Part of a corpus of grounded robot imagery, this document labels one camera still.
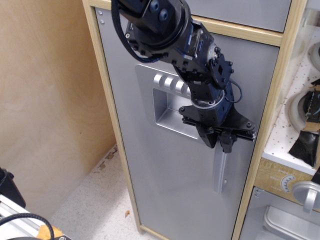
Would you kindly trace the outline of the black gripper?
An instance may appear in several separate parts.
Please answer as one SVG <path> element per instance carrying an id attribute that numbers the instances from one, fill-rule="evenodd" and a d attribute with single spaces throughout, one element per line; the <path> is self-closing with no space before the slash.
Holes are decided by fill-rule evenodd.
<path id="1" fill-rule="evenodd" d="M 202 141 L 213 149 L 218 141 L 224 153 L 231 153 L 233 144 L 240 139 L 254 140 L 255 125 L 237 112 L 232 83 L 224 89 L 215 88 L 212 83 L 190 82 L 191 105 L 182 106 L 178 112 L 184 124 L 196 128 Z"/>

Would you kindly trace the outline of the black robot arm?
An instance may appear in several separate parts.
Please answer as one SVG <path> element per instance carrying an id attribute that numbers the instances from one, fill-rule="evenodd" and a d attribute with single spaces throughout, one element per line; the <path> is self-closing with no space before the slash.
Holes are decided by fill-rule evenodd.
<path id="1" fill-rule="evenodd" d="M 230 153 L 237 139 L 254 141 L 254 123 L 238 113 L 232 87 L 233 64 L 213 36 L 191 16 L 184 0 L 114 0 L 111 16 L 128 53 L 141 63 L 173 66 L 190 90 L 190 106 L 179 109 L 210 148 Z"/>

